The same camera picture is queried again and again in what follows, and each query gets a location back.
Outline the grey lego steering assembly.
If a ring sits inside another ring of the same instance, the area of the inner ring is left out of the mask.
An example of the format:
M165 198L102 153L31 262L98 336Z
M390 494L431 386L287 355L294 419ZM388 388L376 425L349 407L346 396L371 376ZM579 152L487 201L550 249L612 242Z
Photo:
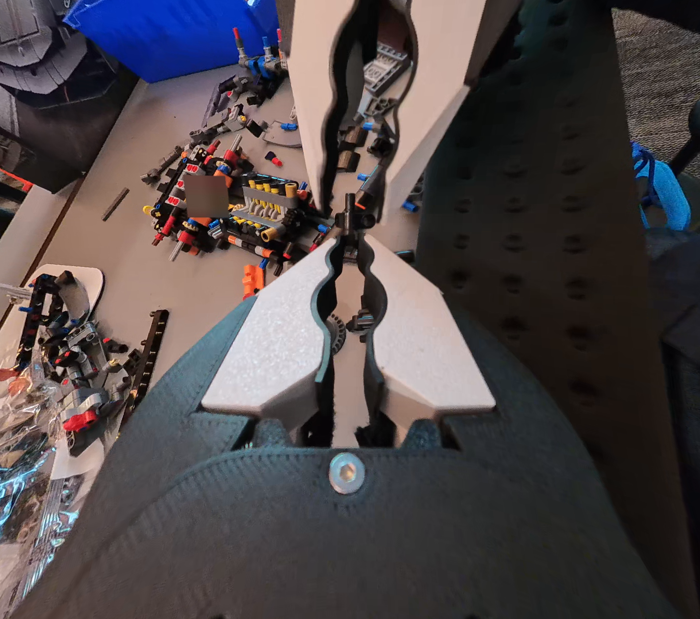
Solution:
M220 82L213 90L202 126L189 133L191 145L214 141L217 135L247 130L259 139L267 123L258 123L253 114L271 99L279 84L261 75L236 74Z

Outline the clear bags of lego parts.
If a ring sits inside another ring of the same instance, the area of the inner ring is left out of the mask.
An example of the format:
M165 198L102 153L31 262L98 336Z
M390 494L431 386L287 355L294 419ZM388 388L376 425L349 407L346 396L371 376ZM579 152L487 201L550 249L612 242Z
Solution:
M1 546L11 551L37 525L62 432L61 395L44 363L32 361L1 397Z

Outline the long black lego beam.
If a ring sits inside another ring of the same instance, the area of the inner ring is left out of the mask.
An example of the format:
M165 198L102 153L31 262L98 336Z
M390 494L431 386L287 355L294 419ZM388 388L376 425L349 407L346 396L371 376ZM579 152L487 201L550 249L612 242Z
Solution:
M170 318L170 311L158 309L151 312L152 322L148 335L142 343L142 354L139 358L135 376L132 380L132 387L125 406L125 418L130 417L138 405L141 404L151 386L151 380L158 359L162 340L167 323Z

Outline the grey lego subassembly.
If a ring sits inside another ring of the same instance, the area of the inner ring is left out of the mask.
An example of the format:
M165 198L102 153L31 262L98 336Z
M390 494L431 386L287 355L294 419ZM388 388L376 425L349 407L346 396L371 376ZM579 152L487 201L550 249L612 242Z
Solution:
M101 438L132 386L127 344L103 336L84 320L44 349L48 373L57 381L57 421L73 458Z

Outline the dark grey lego axle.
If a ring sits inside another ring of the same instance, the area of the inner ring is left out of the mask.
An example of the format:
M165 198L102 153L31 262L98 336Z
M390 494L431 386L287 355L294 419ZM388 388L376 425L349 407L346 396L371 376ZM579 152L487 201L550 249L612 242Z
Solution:
M124 187L115 197L115 199L108 205L106 210L103 212L101 216L101 221L106 222L110 219L110 217L113 215L113 213L117 210L119 205L124 201L124 199L127 197L129 194L130 189L127 187Z

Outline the black lego arm assembly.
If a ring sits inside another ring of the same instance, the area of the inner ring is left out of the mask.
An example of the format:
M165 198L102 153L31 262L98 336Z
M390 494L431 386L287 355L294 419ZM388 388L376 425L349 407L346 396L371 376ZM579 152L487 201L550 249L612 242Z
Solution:
M345 193L344 205L336 213L336 227L344 249L345 264L357 264L360 240L380 218L385 174L383 162L377 163L371 173L361 174L361 185L353 193Z

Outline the dark grey lego driveshaft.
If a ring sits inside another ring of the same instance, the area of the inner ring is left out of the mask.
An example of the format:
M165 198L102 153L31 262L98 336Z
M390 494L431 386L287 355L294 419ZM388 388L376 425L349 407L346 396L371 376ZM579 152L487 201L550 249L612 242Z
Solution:
M160 164L140 176L141 181L148 186L153 186L158 183L163 173L168 170L172 164L181 159L181 155L184 151L184 147L175 146L174 150L160 161Z

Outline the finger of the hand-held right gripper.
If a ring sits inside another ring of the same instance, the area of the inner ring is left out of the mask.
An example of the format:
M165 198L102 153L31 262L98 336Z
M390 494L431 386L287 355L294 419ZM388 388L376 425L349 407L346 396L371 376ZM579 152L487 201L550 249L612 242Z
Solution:
M316 204L329 212L339 134L354 124L374 59L380 0L276 0L302 151Z
M410 83L395 115L398 147L386 172L381 222L393 219L469 92L466 73L486 0L390 0L412 25Z

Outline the multicolour lego chassis assembly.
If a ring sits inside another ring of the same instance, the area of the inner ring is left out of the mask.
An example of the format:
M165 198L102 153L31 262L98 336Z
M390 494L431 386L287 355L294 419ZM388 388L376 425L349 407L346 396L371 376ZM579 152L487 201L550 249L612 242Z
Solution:
M181 159L156 183L157 197L143 207L154 237L152 245L174 243L170 261L232 247L261 258L262 266L283 269L313 251L334 221L320 214L307 183L260 173L241 147L237 135L227 148L214 138L184 146ZM227 208L223 216L194 216L186 201L190 179L223 180Z

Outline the white book stand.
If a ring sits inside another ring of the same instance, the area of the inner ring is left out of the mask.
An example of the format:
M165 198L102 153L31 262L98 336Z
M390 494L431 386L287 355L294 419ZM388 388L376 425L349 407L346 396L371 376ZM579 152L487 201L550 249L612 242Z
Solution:
M33 274L38 276L39 274L47 273L57 276L65 270L70 271L74 275L76 282L85 290L89 304L87 316L92 317L104 290L104 274L100 269L49 263L42 264ZM17 309L8 315L1 326L1 347L17 346L23 324L24 318L20 316Z

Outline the blue grey lego piston assembly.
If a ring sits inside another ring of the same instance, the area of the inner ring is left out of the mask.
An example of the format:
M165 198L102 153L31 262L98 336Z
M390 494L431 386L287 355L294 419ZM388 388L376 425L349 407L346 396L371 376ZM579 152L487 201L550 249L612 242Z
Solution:
M262 37L263 54L249 56L244 48L244 42L237 27L232 29L235 45L239 54L238 64L259 76L276 80L288 76L288 66L284 53L277 48L273 50L267 36Z

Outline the grey lego panel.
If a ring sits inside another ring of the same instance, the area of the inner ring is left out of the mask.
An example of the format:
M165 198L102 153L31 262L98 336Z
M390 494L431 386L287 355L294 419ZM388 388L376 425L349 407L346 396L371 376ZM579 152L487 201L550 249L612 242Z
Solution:
M296 122L274 120L267 124L261 135L268 144L283 148L302 148L299 126Z

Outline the black curved lego subframe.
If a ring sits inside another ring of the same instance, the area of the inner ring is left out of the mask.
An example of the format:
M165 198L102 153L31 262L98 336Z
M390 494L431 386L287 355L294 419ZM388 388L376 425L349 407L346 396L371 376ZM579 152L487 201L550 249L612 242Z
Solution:
M15 367L21 370L31 361L40 328L46 330L49 339L61 340L90 314L87 291L70 270L57 276L41 273L31 283L30 289L28 306L19 308L24 313L24 324Z

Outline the blue fabric item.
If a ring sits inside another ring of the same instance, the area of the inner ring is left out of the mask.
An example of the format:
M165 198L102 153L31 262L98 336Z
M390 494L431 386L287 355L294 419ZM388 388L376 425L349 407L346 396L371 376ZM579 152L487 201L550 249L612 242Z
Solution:
M638 142L631 142L631 155L644 229L689 229L690 205L669 165Z

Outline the blue storage bin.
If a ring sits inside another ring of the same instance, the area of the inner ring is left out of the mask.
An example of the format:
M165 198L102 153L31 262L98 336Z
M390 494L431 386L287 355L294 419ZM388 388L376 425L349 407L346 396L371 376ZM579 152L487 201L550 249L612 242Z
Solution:
M277 44L275 0L77 0L64 23L146 82L236 63Z

